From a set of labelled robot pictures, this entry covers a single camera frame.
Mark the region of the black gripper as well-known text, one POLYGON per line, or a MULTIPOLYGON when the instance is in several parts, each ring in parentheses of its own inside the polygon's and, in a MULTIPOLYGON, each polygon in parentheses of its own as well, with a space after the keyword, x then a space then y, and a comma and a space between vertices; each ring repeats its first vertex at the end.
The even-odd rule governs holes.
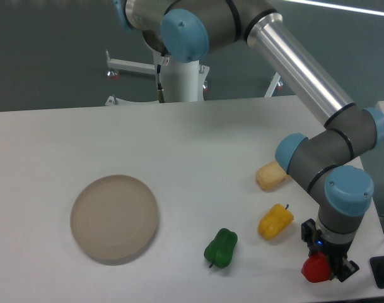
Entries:
POLYGON ((330 279, 346 281, 359 271, 354 261, 347 259, 347 253, 354 240, 354 233, 338 234, 322 224, 315 224, 310 218, 301 224, 301 240, 309 249, 309 256, 321 251, 329 259, 330 279))

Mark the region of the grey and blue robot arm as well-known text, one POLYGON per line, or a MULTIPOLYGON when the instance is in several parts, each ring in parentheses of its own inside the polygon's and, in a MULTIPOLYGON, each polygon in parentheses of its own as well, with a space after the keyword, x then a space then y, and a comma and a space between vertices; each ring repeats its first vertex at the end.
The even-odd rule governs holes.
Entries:
POLYGON ((373 197, 374 184, 349 165, 384 142, 384 113, 360 109, 291 35, 267 1, 114 1, 126 31, 150 33, 158 51, 181 63, 244 40, 260 50, 324 126, 314 138, 283 139, 275 159, 319 205, 301 226, 309 259, 324 260, 329 279, 343 282, 358 271, 347 253, 373 197))

